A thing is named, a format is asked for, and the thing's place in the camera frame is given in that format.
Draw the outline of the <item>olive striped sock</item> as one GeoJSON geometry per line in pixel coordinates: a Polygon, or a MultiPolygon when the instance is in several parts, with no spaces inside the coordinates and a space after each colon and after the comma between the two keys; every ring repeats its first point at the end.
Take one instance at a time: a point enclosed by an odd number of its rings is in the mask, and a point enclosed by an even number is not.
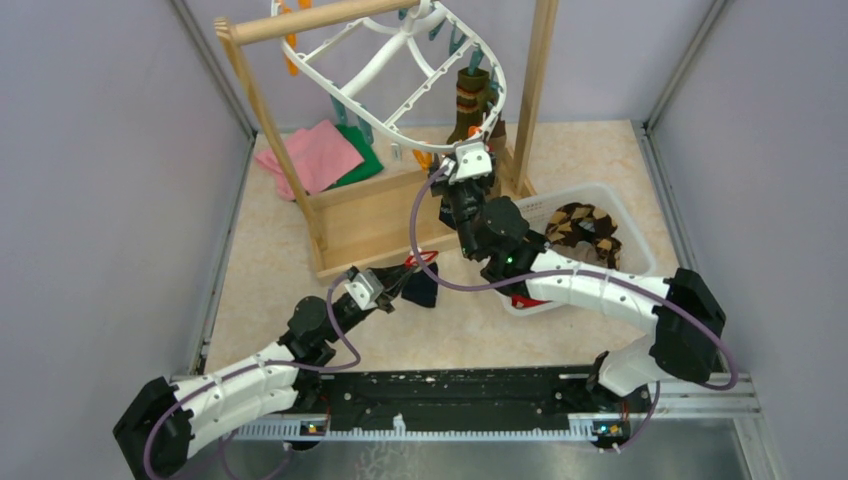
{"type": "Polygon", "coordinates": [[[476,68],[471,71],[465,67],[457,72],[456,118],[454,128],[446,139],[447,144],[466,140],[470,129],[483,123],[492,97],[491,73],[488,70],[476,68]]]}

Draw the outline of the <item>white oval clip hanger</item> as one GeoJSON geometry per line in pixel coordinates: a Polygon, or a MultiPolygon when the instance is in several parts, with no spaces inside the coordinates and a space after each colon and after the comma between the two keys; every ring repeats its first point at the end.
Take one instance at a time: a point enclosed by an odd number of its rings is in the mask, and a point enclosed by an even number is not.
{"type": "Polygon", "coordinates": [[[506,103],[507,82],[493,50],[439,1],[421,1],[405,9],[395,26],[357,14],[339,32],[309,52],[298,50],[294,38],[293,34],[287,34],[281,41],[288,65],[331,96],[340,120],[355,115],[368,139],[380,134],[418,153],[452,153],[463,141],[453,144],[423,141],[408,135],[399,123],[417,106],[434,99],[435,88],[445,75],[465,67],[471,71],[488,70],[493,91],[483,123],[472,127],[466,140],[487,140],[506,103]],[[355,75],[339,83],[321,67],[344,41],[359,31],[381,35],[386,41],[355,75]]]}

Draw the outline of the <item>tan ribbed sock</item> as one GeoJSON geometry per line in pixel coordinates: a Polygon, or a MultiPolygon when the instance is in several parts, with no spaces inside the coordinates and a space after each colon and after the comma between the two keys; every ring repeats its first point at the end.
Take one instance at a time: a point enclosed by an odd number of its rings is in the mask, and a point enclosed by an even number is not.
{"type": "Polygon", "coordinates": [[[494,124],[493,130],[489,134],[487,146],[496,158],[502,159],[504,153],[506,152],[506,144],[506,123],[501,117],[498,117],[498,120],[494,124]]]}

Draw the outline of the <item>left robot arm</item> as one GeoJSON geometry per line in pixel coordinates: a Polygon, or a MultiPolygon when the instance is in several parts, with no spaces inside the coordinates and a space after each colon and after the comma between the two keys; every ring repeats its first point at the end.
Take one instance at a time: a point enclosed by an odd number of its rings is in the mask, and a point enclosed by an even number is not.
{"type": "Polygon", "coordinates": [[[349,268],[321,297],[294,307],[286,332],[257,353],[213,373],[147,382],[112,429],[136,479],[176,479],[214,440],[266,414],[308,413],[320,386],[309,375],[332,373],[333,343],[376,311],[390,313],[419,266],[349,268]]]}

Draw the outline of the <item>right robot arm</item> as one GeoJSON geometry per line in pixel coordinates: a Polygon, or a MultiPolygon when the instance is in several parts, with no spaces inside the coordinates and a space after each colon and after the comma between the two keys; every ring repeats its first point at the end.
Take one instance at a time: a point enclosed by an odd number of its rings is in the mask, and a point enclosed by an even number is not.
{"type": "Polygon", "coordinates": [[[721,339],[726,315],[698,273],[680,268],[671,277],[630,275],[563,256],[530,229],[511,199],[486,200],[475,180],[451,183],[437,170],[416,200],[425,193],[448,202],[462,253],[484,264],[482,284],[445,281],[445,287],[576,306],[642,331],[629,345],[596,358],[586,385],[594,409],[612,412],[637,388],[668,379],[714,391],[738,383],[738,367],[721,339]]]}

